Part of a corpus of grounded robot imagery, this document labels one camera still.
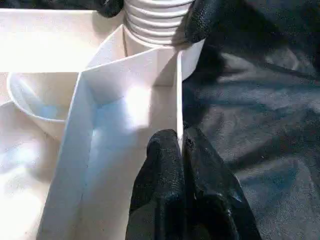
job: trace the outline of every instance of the curved plastic funnel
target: curved plastic funnel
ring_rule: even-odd
[[[77,72],[10,73],[12,101],[47,134],[61,140]]]

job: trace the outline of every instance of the white plastic part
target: white plastic part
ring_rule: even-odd
[[[7,91],[7,72],[0,72],[0,105],[10,101]]]
[[[125,0],[128,28],[139,39],[158,45],[185,42],[184,26],[193,0]]]
[[[203,43],[155,47],[121,25],[101,44],[78,77],[38,240],[125,238],[150,137],[174,129],[182,145],[182,81]]]
[[[0,9],[0,72],[79,72],[123,22],[92,10]]]
[[[0,104],[0,239],[34,240],[59,143],[13,102]]]
[[[77,77],[77,72],[10,73],[7,90],[21,111],[60,141]]]

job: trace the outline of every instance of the black rubber glove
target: black rubber glove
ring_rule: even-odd
[[[202,133],[157,132],[136,177],[126,240],[260,240],[242,189]]]

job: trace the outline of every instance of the white plastic tray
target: white plastic tray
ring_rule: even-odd
[[[169,67],[173,64],[176,71],[171,79],[157,77],[168,66],[152,64],[158,59],[153,58],[153,51],[159,53],[156,49],[135,55],[136,59],[146,55],[151,62],[120,68],[139,73],[134,67],[140,64],[144,69],[140,75],[112,78],[118,72],[112,68],[108,74],[110,65],[119,61],[81,73],[38,240],[125,238],[132,187],[149,138],[161,129],[174,129],[181,144],[182,80],[194,71],[202,44],[173,56]]]
[[[0,239],[36,239],[59,143],[13,102],[0,104]]]

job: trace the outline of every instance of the gloved finger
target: gloved finger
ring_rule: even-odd
[[[100,0],[97,11],[107,17],[116,16],[124,7],[124,0]]]
[[[195,0],[185,25],[185,38],[190,43],[205,39],[213,26],[237,0]]]
[[[184,131],[183,158],[188,165],[186,179],[194,181],[187,184],[188,190],[194,187],[193,216],[208,229],[210,239],[260,240],[255,217],[238,180],[199,129]]]
[[[132,191],[126,240],[184,239],[185,181],[177,134],[155,133]]]

